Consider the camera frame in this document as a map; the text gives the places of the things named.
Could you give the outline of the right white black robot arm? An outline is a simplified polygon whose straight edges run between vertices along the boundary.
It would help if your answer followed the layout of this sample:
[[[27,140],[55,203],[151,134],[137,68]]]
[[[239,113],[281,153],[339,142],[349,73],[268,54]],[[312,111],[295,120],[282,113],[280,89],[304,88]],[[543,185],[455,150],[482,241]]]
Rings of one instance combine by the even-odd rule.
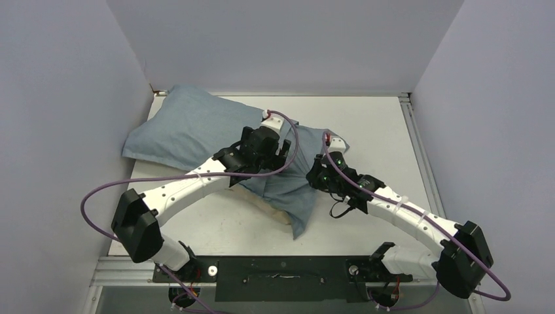
[[[383,244],[370,261],[371,274],[379,280],[400,274],[436,278],[448,292],[467,299],[493,265],[480,226],[426,211],[379,179],[358,174],[347,166],[341,152],[318,154],[306,178],[312,188],[337,195],[348,211],[357,209],[380,218],[424,245],[419,250]]]

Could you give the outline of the patchwork and blue pillowcase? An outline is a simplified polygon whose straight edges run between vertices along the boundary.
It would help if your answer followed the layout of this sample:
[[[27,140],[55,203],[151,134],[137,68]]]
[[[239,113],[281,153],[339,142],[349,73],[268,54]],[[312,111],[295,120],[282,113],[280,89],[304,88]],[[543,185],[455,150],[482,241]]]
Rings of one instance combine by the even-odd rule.
[[[243,103],[213,96],[198,88],[176,85],[158,112],[127,136],[122,156],[190,171],[219,149],[240,139],[244,127],[260,125],[262,111]],[[304,232],[315,208],[317,191],[306,175],[313,159],[323,153],[324,129],[297,122],[300,148],[289,154],[292,164],[271,177],[239,184],[261,196],[291,219],[294,238]]]

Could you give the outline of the cream white pillow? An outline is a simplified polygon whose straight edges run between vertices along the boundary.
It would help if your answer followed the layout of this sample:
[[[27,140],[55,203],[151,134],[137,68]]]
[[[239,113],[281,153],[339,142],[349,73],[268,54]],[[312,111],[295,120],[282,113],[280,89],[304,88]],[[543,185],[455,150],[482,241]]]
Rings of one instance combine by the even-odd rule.
[[[242,185],[237,184],[231,187],[230,190],[236,193],[243,200],[253,204],[256,208],[258,208],[260,211],[265,213],[267,216],[269,216],[271,219],[275,220],[276,222],[279,222],[284,225],[291,225],[291,219],[289,218],[289,215],[287,214],[287,212],[281,209],[278,209],[277,207],[274,207],[268,201],[264,200],[261,196],[258,196],[257,194],[246,189]]]

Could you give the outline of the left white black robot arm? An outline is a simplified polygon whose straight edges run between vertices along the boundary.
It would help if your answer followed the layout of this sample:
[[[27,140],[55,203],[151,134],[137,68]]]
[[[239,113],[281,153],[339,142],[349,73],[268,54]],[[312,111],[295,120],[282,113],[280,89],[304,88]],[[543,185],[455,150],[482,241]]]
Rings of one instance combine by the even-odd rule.
[[[176,181],[138,193],[125,191],[118,202],[111,228],[135,263],[152,260],[167,267],[178,281],[188,281],[195,272],[192,249],[161,231],[188,206],[241,181],[261,177],[285,166],[291,141],[281,139],[267,126],[245,127],[242,138],[222,148],[202,165]]]

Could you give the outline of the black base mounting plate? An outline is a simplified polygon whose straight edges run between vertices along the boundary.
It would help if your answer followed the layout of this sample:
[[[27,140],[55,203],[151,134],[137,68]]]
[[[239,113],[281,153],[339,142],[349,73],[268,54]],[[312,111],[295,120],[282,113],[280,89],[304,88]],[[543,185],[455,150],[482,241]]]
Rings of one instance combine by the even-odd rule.
[[[365,302],[366,285],[385,294],[412,275],[369,256],[198,256],[179,271],[159,267],[155,283],[215,284],[218,302]]]

